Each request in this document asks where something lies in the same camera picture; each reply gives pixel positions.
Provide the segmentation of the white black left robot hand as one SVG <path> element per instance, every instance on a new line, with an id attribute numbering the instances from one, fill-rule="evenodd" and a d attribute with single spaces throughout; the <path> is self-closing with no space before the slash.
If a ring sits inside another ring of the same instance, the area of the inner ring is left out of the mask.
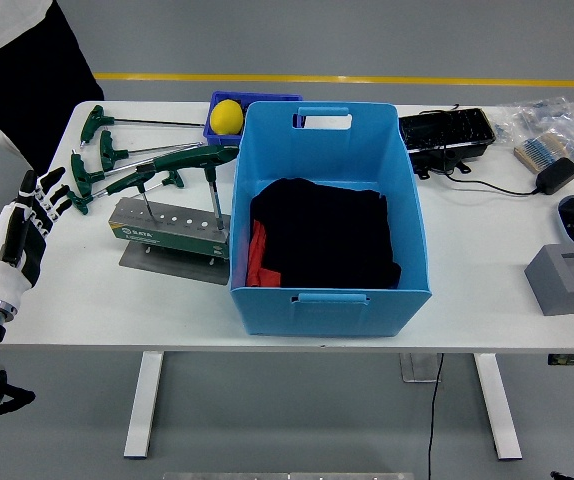
<path id="1" fill-rule="evenodd" d="M 15 310 L 38 281 L 48 235 L 72 206 L 65 173 L 64 167 L 44 175 L 27 171 L 16 198 L 0 213 L 0 301 Z"/>

